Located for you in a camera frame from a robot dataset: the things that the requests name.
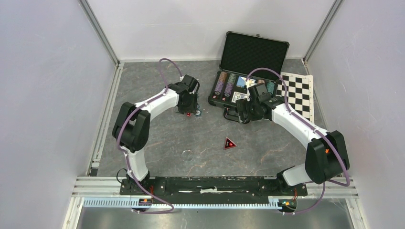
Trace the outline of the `purple chip stack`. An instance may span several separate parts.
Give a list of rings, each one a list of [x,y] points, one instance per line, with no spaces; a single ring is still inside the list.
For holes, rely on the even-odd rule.
[[[214,95],[220,95],[221,92],[222,92],[223,86],[224,86],[224,83],[218,81],[218,82],[216,83],[215,87],[214,87],[213,94],[214,94]]]
[[[233,84],[232,83],[227,83],[225,90],[224,90],[224,96],[225,97],[230,97],[232,94],[232,89],[233,89]]]

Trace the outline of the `green blue chip stack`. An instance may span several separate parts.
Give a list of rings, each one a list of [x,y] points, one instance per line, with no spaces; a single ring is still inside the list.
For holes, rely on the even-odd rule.
[[[274,83],[274,82],[268,82],[268,83],[266,84],[266,88],[267,88],[267,91],[268,91],[270,94],[274,95],[274,91],[275,91],[275,83]]]

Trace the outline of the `red triangular card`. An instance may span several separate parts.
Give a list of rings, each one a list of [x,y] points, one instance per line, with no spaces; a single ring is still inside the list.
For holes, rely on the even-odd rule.
[[[227,137],[225,139],[224,150],[231,149],[231,148],[234,148],[236,146],[237,145],[230,138]]]

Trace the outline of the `brown chip stack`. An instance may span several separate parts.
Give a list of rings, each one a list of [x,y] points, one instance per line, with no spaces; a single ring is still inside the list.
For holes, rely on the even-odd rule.
[[[219,75],[218,83],[219,84],[224,84],[226,81],[228,74],[226,72],[221,72]]]

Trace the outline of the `black poker set case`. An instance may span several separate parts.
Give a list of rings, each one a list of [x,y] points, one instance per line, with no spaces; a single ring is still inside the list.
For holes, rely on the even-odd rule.
[[[229,31],[226,33],[223,53],[219,64],[219,71],[216,74],[208,103],[212,106],[222,108],[225,119],[238,122],[236,103],[231,99],[234,92],[248,94],[248,88],[239,88],[236,82],[239,76],[247,79],[262,79],[266,82],[275,83],[275,96],[277,87],[281,84],[279,76],[284,60],[287,56],[289,43],[287,41],[278,41],[269,38],[263,38],[259,35],[247,35]],[[221,72],[228,74],[220,95],[214,95],[214,87],[218,82]],[[230,74],[235,74],[237,79],[234,83],[230,97],[224,96],[224,90]]]

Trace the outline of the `clear round lid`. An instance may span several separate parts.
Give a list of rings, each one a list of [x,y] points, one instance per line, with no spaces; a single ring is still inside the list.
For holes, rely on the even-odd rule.
[[[185,162],[190,162],[193,160],[193,152],[191,150],[184,150],[181,153],[181,159]]]

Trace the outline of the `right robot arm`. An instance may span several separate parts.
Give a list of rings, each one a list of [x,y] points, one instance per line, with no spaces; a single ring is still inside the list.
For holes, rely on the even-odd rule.
[[[306,149],[304,164],[278,173],[276,189],[280,194],[289,194],[298,184],[333,182],[339,174],[344,174],[346,179],[339,185],[347,187],[350,184],[350,163],[342,133],[316,126],[295,111],[286,97],[272,96],[262,83],[248,90],[249,97],[236,101],[239,121],[272,121],[286,129]]]

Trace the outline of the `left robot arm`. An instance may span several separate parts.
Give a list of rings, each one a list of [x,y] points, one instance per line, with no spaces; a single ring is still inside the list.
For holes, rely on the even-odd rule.
[[[145,101],[122,104],[112,136],[118,149],[124,153],[127,174],[133,179],[131,187],[138,194],[145,194],[150,188],[143,148],[149,138],[151,121],[171,108],[176,108],[182,115],[197,114],[199,87],[197,79],[186,75],[180,82],[169,84]]]

